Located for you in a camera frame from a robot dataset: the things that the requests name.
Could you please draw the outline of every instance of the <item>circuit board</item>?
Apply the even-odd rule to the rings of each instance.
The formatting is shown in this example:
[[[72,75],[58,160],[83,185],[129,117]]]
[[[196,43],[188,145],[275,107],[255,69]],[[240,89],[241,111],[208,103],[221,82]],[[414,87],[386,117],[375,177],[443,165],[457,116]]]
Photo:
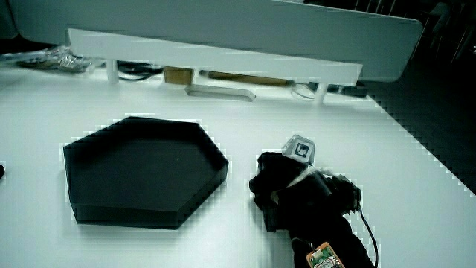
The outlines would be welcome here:
[[[309,253],[306,258],[311,268],[345,268],[327,242]]]

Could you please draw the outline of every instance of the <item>black hexagonal tray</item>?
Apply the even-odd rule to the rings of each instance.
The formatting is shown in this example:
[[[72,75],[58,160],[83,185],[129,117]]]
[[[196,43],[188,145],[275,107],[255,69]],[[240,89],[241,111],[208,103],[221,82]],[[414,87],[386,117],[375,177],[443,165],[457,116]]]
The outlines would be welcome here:
[[[128,117],[63,151],[78,223],[177,229],[228,172],[197,123]]]

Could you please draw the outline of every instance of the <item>dark floor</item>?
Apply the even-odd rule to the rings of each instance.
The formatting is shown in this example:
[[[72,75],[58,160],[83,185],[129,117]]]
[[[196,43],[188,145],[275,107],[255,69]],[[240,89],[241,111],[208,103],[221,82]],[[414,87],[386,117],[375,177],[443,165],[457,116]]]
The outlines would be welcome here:
[[[2,40],[0,54],[50,45],[20,37]],[[375,101],[476,193],[476,55],[471,50],[450,64],[455,44],[437,52],[422,39],[398,83],[365,83]]]

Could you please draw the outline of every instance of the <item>white table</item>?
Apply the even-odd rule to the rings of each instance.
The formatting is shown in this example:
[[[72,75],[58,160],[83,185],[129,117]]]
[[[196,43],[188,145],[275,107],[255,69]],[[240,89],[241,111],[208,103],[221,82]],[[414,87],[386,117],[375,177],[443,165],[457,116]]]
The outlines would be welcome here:
[[[105,70],[0,66],[0,267],[292,267],[288,233],[266,232],[248,181],[257,157],[295,133],[316,143],[316,166],[362,189],[380,267],[474,265],[476,199],[382,108],[281,96],[195,98],[160,77],[110,86]],[[226,183],[179,230],[78,226],[72,217],[62,147],[129,114],[198,120],[230,160]],[[347,219],[374,258],[363,222]]]

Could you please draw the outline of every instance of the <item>wire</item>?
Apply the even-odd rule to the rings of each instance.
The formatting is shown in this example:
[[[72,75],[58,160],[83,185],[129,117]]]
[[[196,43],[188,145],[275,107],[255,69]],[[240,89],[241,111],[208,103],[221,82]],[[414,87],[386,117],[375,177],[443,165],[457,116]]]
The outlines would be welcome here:
[[[152,76],[153,76],[153,75],[146,76],[146,77],[140,77],[140,78],[125,78],[125,77],[119,77],[119,79],[124,80],[124,81],[129,81],[129,82],[140,82],[140,81],[147,80],[147,79],[151,78]]]
[[[367,230],[370,233],[370,238],[372,238],[373,249],[375,250],[375,268],[377,268],[379,266],[379,249],[377,248],[377,242],[375,241],[375,238],[372,234],[372,230],[370,230],[369,224],[367,223],[367,221],[364,218],[364,214],[362,214],[362,208],[360,206],[357,208],[357,211],[360,213],[360,217],[364,221],[364,224],[365,224],[365,226],[367,227]]]
[[[139,82],[147,80],[154,75],[161,74],[164,69],[154,68],[153,65],[147,63],[132,63],[118,60],[118,71],[124,74],[132,75],[138,78],[125,78],[119,77],[119,79],[129,82]]]

